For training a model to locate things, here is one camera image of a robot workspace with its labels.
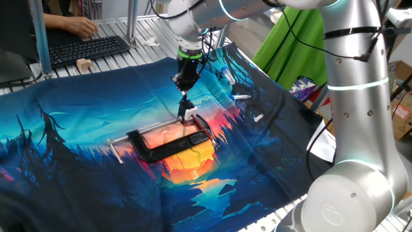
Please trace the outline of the person's hand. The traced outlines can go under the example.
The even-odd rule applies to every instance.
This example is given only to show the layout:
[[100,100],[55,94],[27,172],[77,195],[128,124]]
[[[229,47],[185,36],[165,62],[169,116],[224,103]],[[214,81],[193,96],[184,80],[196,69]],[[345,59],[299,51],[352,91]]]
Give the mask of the person's hand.
[[65,31],[83,38],[98,32],[97,25],[85,17],[65,17],[63,28]]

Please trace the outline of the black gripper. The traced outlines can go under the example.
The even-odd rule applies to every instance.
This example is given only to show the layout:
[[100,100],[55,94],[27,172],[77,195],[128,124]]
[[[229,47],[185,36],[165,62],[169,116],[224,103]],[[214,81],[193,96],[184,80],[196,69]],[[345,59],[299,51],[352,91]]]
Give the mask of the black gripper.
[[[197,69],[199,62],[199,59],[178,59],[178,74],[172,77],[172,81],[182,95],[185,95],[193,89],[195,84],[199,81],[200,74]],[[185,85],[185,91],[182,89],[182,84]]]

